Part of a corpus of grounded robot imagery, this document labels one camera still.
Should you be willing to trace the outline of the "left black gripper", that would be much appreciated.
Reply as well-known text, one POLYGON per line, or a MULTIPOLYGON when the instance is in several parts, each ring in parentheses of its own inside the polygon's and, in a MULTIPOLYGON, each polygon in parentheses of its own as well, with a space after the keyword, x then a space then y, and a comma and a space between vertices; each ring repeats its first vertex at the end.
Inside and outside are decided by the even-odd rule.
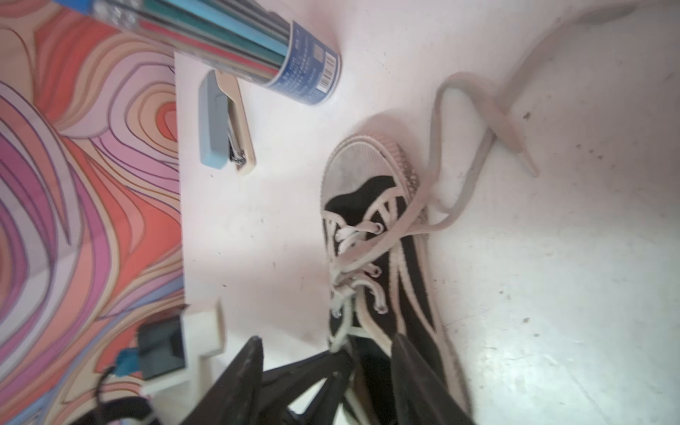
POLYGON ((258 424, 331 424, 354 372, 346 351, 322 352, 303 361, 271 369, 262 375, 258 424), (296 414, 290 404, 318 382, 318 390, 306 410, 296 414))

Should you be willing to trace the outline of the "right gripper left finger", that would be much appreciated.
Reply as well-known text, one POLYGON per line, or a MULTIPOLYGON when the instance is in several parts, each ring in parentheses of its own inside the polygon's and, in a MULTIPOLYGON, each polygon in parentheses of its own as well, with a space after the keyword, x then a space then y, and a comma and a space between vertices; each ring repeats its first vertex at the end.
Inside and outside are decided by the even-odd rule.
POLYGON ((263 359, 262 341, 253 336, 181 425, 256 423, 263 359))

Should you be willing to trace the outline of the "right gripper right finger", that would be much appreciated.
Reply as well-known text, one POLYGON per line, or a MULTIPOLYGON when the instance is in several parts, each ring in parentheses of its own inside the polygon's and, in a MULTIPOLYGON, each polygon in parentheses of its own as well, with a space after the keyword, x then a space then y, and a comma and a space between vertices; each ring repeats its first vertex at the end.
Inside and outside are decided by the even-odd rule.
POLYGON ((392 339, 391 380, 398 424, 474 423, 403 334, 392 339))

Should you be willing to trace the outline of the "black white sneaker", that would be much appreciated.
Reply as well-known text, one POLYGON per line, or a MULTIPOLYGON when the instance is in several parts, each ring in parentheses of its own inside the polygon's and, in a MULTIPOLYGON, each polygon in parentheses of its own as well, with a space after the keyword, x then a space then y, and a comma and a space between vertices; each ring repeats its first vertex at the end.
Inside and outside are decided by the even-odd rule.
POLYGON ((398 421, 392 340, 405 336, 470 423, 466 379, 439 314, 429 271, 426 203, 407 154, 395 142, 352 136, 336 147, 322 179, 321 214, 330 273, 329 348, 356 362, 342 400, 352 424, 398 421))

